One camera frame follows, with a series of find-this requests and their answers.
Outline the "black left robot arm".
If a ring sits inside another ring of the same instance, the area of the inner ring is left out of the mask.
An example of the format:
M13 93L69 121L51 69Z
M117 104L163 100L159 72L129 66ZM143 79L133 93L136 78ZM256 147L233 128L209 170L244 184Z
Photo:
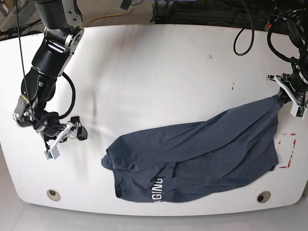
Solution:
M273 54L292 67L292 74L283 74L275 80L280 84L280 100L283 103L292 101L302 109L308 104L305 99L308 92L308 2L275 0L273 3L279 13L269 16L272 23L267 33L267 44ZM290 41L298 48L299 58L287 57L273 46L271 36L281 24L286 25Z

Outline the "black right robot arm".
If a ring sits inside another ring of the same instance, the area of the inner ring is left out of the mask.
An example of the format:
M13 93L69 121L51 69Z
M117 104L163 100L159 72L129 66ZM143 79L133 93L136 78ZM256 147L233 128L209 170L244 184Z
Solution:
M30 71L24 74L14 120L22 128L32 127L45 142L59 135L62 135L60 142L86 140L88 132L78 116L72 117L67 124L60 122L71 113L76 100L74 84L64 69L84 33L81 11L75 0L36 0L34 5L45 26L44 39ZM45 109L55 94L58 77L64 77L72 89L70 107L63 115Z

